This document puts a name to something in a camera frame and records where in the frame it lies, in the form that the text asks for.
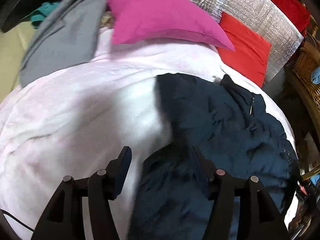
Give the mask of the red cloth behind mat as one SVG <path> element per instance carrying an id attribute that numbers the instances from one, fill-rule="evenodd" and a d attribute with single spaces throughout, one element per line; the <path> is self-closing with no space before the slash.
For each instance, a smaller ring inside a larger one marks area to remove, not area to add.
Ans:
<path id="1" fill-rule="evenodd" d="M 300 0 L 271 0 L 305 36 L 310 21 L 310 11 Z"/>

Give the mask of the navy blue puffer jacket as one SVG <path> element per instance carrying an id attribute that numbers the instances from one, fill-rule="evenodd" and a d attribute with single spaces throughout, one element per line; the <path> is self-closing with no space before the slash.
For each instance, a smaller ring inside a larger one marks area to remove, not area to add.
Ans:
<path id="1" fill-rule="evenodd" d="M 233 177 L 258 177 L 284 219 L 297 185 L 297 157 L 263 97 L 228 75 L 219 83 L 185 74 L 156 81 L 173 141 L 144 161 L 128 239 L 203 239 L 213 202 L 197 182 L 193 147 Z M 235 198 L 228 239 L 237 239 L 238 221 Z"/>

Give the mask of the teal garment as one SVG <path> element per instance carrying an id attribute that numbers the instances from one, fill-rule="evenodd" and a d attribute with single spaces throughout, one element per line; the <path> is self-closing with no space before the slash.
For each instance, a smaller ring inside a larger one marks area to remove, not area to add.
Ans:
<path id="1" fill-rule="evenodd" d="M 22 18 L 22 22 L 30 22 L 34 29 L 38 29 L 45 18 L 55 10 L 60 2 L 42 3 L 39 8 L 31 12 L 29 15 Z"/>

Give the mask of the blue cloth in basket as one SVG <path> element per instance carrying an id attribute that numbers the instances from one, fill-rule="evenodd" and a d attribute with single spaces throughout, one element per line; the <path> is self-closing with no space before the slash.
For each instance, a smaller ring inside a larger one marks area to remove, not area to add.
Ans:
<path id="1" fill-rule="evenodd" d="M 312 73 L 311 73 L 311 82 L 315 85 L 320 84 L 320 67 L 317 67 Z"/>

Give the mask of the magenta pillow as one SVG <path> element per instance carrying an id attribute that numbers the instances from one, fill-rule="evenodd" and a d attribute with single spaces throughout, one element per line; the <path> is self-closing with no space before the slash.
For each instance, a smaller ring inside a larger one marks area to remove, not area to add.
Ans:
<path id="1" fill-rule="evenodd" d="M 234 50 L 216 20 L 189 0 L 108 0 L 108 6 L 115 20 L 113 44 L 174 38 Z"/>

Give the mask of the wicker basket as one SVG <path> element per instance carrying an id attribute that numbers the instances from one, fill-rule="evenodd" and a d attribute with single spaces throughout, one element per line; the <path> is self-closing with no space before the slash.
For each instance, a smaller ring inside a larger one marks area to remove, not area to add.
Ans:
<path id="1" fill-rule="evenodd" d="M 319 60 L 316 60 L 310 51 L 303 47 L 299 51 L 291 72 L 302 86 L 302 91 L 312 111 L 319 115 L 319 84 L 316 85 L 311 81 L 311 74 L 317 67 L 319 67 Z"/>

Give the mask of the silver foil insulation mat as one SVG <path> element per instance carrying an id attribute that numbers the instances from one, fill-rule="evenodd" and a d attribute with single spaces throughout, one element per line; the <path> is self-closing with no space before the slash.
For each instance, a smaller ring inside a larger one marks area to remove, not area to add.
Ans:
<path id="1" fill-rule="evenodd" d="M 270 82 L 303 42 L 303 35 L 271 0 L 190 0 L 219 22 L 222 12 L 237 18 L 271 44 L 265 82 Z"/>

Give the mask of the grey garment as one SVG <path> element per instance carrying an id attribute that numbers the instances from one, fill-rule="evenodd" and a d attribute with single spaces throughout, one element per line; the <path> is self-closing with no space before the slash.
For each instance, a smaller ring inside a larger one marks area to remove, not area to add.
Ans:
<path id="1" fill-rule="evenodd" d="M 40 24 L 22 59 L 20 84 L 89 62 L 107 0 L 62 0 Z"/>

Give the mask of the white fleece blanket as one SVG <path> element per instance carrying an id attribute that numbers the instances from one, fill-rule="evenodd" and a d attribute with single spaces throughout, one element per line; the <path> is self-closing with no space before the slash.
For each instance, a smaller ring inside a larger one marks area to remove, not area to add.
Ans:
<path id="1" fill-rule="evenodd" d="M 132 163 L 111 203 L 125 239 L 143 161 L 170 142 L 157 106 L 156 76 L 183 73 L 208 81 L 225 74 L 255 94 L 263 91 L 225 65 L 213 46 L 158 38 L 113 46 L 100 29 L 93 59 L 16 88 L 1 103 L 1 208 L 34 228 L 63 176 L 85 178 L 124 146 Z"/>

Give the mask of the cream leather sofa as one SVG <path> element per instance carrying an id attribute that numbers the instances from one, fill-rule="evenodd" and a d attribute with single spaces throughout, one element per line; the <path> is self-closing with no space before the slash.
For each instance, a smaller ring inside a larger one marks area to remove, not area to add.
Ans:
<path id="1" fill-rule="evenodd" d="M 20 64 L 34 33 L 30 22 L 22 22 L 7 33 L 1 33 L 1 101 L 19 84 Z"/>

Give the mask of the red cushion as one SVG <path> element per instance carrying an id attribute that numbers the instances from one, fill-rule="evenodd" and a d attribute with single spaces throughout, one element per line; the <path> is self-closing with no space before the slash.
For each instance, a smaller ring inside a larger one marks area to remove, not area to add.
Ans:
<path id="1" fill-rule="evenodd" d="M 235 50 L 217 48 L 221 60 L 259 87 L 263 86 L 271 44 L 234 16 L 223 12 L 220 27 Z"/>

